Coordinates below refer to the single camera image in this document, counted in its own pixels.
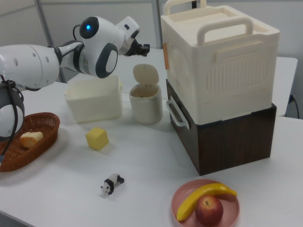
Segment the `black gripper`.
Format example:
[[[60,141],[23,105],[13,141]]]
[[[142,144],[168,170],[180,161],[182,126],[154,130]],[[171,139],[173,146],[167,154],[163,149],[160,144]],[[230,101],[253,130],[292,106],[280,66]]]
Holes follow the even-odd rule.
[[[150,52],[149,44],[139,44],[136,39],[133,40],[130,49],[127,52],[127,56],[140,55],[146,57]]]

